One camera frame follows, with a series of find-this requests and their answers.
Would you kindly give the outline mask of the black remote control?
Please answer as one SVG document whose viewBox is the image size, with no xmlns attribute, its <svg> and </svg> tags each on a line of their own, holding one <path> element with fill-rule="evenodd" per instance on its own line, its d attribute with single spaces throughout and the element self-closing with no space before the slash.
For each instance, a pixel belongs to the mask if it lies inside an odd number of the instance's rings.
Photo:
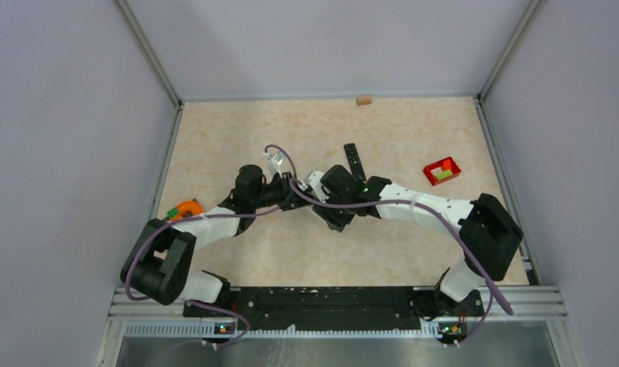
<svg viewBox="0 0 619 367">
<path fill-rule="evenodd" d="M 358 154 L 355 143 L 349 143 L 343 146 L 346 158 L 352 175 L 362 182 L 366 181 L 365 171 L 363 169 L 361 159 Z"/>
</svg>

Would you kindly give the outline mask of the white remote control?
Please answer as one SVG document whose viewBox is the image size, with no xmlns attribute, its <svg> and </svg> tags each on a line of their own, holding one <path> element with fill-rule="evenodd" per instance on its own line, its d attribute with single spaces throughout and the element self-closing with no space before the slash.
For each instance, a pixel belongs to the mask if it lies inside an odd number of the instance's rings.
<svg viewBox="0 0 619 367">
<path fill-rule="evenodd" d="M 308 203 L 319 202 L 320 199 L 316 196 L 313 188 L 301 180 L 295 180 L 294 185 L 299 191 L 298 196 Z"/>
</svg>

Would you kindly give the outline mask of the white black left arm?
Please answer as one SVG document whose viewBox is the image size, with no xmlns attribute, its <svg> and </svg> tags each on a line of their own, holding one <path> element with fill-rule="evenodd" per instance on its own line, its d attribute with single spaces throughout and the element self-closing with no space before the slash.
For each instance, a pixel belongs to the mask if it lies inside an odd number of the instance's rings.
<svg viewBox="0 0 619 367">
<path fill-rule="evenodd" d="M 230 307 L 228 281 L 208 271 L 194 271 L 195 252 L 221 239 L 244 233 L 261 216 L 298 205 L 291 189 L 295 171 L 275 173 L 265 182 L 254 164 L 240 168 L 235 186 L 217 206 L 196 216 L 166 221 L 152 219 L 141 231 L 120 273 L 130 300 L 201 301 L 213 316 Z"/>
</svg>

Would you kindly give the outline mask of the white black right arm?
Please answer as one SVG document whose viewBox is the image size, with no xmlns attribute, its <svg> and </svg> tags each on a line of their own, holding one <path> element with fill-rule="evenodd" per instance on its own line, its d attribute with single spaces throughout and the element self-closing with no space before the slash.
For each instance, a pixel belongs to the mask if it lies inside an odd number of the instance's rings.
<svg viewBox="0 0 619 367">
<path fill-rule="evenodd" d="M 503 311 L 514 313 L 497 283 L 507 274 L 523 230 L 497 197 L 481 193 L 474 200 L 457 200 L 411 190 L 384 177 L 363 182 L 341 165 L 312 172 L 303 184 L 312 190 L 318 207 L 330 214 L 410 222 L 450 235 L 463 257 L 436 285 L 433 303 L 440 313 L 455 314 L 482 285 Z"/>
</svg>

